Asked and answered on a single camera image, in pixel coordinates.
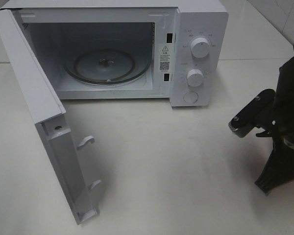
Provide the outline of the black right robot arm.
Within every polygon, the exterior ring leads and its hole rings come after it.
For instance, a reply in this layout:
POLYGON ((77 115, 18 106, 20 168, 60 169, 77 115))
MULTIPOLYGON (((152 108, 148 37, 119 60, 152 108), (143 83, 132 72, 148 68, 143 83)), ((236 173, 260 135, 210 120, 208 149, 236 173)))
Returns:
POLYGON ((271 127, 258 133, 272 138, 272 152, 255 181, 264 194, 294 181, 294 57, 279 69, 271 127))

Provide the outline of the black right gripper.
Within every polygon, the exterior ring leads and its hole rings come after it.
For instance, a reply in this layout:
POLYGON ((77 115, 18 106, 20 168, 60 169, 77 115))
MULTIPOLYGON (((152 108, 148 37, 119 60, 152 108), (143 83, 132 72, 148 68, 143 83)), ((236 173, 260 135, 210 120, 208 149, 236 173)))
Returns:
POLYGON ((272 138, 272 152, 259 178, 260 190, 269 194, 274 188, 294 181, 294 100, 275 100, 270 107, 269 125, 257 133, 272 138))

